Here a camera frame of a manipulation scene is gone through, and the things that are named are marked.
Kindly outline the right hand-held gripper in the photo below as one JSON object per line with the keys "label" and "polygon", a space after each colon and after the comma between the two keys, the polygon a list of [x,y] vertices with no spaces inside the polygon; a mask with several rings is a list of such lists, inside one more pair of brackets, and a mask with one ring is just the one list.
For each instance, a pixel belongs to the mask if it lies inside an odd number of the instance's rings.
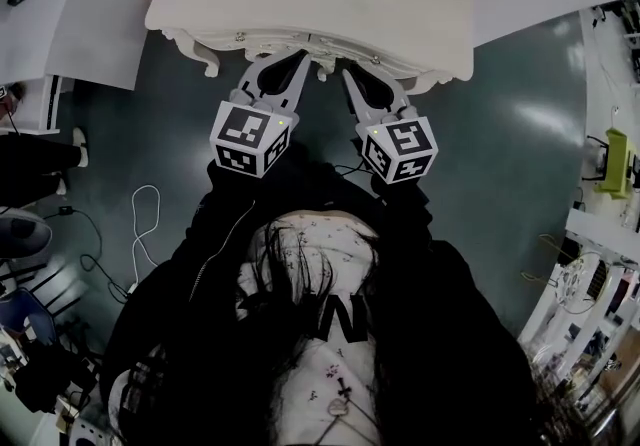
{"label": "right hand-held gripper", "polygon": [[420,116],[401,84],[374,67],[351,62],[342,71],[349,109],[362,141],[360,155],[386,183],[421,178],[438,146],[426,116]]}

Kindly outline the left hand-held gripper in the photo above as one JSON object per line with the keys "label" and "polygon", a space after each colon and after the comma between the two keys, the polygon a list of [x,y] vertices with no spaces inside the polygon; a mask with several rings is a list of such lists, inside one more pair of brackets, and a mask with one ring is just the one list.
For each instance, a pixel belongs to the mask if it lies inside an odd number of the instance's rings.
{"label": "left hand-held gripper", "polygon": [[289,147],[311,57],[305,50],[258,57],[220,103],[210,134],[216,164],[263,177]]}

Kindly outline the person's left forearm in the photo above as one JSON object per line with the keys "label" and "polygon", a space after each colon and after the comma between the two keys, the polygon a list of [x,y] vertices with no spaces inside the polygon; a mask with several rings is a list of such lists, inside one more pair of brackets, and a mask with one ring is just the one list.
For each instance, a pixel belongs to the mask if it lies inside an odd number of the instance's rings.
{"label": "person's left forearm", "polygon": [[193,237],[213,252],[229,239],[249,237],[258,228],[264,182],[227,170],[212,160],[207,166],[211,190],[201,200],[191,224]]}

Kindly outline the person's right forearm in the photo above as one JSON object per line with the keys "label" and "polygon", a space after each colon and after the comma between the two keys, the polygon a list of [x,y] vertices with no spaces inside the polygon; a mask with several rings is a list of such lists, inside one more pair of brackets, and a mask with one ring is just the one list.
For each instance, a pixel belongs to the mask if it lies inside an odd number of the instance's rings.
{"label": "person's right forearm", "polygon": [[433,217],[427,209],[429,199],[417,182],[387,184],[379,176],[373,176],[371,186],[384,204],[380,233],[384,247],[405,252],[427,248],[432,240],[429,225]]}

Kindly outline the person's legs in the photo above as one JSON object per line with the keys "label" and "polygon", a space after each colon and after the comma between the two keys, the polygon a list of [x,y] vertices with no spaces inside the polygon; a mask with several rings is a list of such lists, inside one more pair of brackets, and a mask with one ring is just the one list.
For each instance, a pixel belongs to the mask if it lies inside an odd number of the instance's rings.
{"label": "person's legs", "polygon": [[336,210],[362,216],[375,204],[370,194],[339,175],[332,165],[313,160],[303,144],[294,142],[286,157],[287,167],[291,170],[288,181],[313,210]]}

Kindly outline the person's white printed shirt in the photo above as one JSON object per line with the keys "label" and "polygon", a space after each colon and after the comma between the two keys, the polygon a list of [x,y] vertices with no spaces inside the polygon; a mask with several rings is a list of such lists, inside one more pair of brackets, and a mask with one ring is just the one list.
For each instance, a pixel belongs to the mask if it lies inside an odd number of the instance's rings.
{"label": "person's white printed shirt", "polygon": [[375,256],[373,231],[338,212],[283,215],[253,236],[239,272],[236,315],[274,288],[268,255],[283,261],[293,301],[312,306],[301,354],[275,403],[276,446],[379,446],[373,410],[374,342],[360,292]]}

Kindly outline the person's black jacket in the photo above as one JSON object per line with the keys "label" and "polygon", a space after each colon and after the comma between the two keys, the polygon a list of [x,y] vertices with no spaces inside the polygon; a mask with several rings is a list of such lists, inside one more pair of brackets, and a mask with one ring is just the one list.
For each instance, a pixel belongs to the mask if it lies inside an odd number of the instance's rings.
{"label": "person's black jacket", "polygon": [[[100,390],[125,446],[276,446],[275,403],[312,306],[294,303],[284,263],[270,253],[274,288],[240,320],[239,272],[260,228],[292,212],[331,212],[303,202],[286,159],[260,179],[253,234],[209,252],[190,226],[122,309]],[[374,233],[366,241],[375,259],[360,292],[374,342],[379,446],[540,446],[527,357],[467,263],[433,238],[422,250],[387,250],[384,204],[374,199],[362,216],[338,212]]]}

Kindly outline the white metal rack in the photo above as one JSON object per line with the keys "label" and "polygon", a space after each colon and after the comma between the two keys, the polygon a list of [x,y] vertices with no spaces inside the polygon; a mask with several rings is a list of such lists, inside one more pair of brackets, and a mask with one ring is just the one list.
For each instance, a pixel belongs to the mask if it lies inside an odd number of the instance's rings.
{"label": "white metal rack", "polygon": [[587,380],[605,369],[630,329],[640,332],[640,233],[607,219],[572,209],[566,222],[567,240],[577,243],[579,255],[595,252],[601,262],[589,294],[597,297],[586,313],[573,315],[556,301],[557,263],[544,291],[522,329],[519,342],[539,370],[559,383],[571,378],[595,339],[604,342],[586,361]]}

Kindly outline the white cabinet with black strip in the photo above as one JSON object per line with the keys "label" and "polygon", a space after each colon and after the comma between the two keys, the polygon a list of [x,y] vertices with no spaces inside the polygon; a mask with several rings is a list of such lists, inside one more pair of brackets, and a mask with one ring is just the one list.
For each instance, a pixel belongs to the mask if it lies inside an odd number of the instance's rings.
{"label": "white cabinet with black strip", "polygon": [[75,80],[59,75],[45,75],[42,79],[25,83],[26,93],[13,116],[20,133],[30,135],[57,134],[59,100],[71,92]]}

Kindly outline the green table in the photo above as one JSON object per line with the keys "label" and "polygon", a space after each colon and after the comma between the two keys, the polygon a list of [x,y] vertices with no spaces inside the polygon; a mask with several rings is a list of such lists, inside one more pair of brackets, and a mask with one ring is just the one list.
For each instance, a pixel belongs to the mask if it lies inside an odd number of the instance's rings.
{"label": "green table", "polygon": [[606,131],[607,148],[603,174],[595,191],[608,194],[612,200],[628,199],[634,184],[633,162],[636,150],[626,134],[615,128]]}

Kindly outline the round white perforated disc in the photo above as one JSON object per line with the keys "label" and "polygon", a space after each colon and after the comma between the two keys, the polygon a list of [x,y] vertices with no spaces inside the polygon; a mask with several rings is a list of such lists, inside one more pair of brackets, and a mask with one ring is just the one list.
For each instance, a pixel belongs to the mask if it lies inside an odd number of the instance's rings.
{"label": "round white perforated disc", "polygon": [[595,305],[597,297],[589,294],[589,287],[600,262],[599,254],[586,252],[561,268],[556,279],[556,301],[569,314],[584,314]]}

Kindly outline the grey round stool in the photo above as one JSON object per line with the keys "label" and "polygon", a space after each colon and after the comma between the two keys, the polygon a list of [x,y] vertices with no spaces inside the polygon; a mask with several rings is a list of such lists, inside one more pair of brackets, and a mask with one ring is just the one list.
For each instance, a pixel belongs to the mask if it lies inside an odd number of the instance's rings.
{"label": "grey round stool", "polygon": [[11,208],[0,214],[0,259],[36,255],[50,244],[51,239],[51,228],[34,213]]}

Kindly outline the blue chair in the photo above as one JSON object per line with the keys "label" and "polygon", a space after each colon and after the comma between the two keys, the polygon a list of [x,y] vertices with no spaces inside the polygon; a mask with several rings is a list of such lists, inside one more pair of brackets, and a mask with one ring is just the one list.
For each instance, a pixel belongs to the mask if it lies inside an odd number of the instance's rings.
{"label": "blue chair", "polygon": [[26,331],[26,322],[43,344],[58,340],[55,323],[47,308],[27,289],[17,288],[7,297],[0,298],[0,325],[14,333]]}

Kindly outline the black frame chair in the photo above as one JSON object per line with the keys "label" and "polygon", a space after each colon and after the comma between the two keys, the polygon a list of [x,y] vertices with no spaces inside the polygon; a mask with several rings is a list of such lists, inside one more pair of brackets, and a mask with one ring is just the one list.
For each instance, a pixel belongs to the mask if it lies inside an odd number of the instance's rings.
{"label": "black frame chair", "polygon": [[0,261],[0,287],[3,298],[18,288],[28,290],[54,318],[76,313],[88,288],[79,262],[59,254]]}

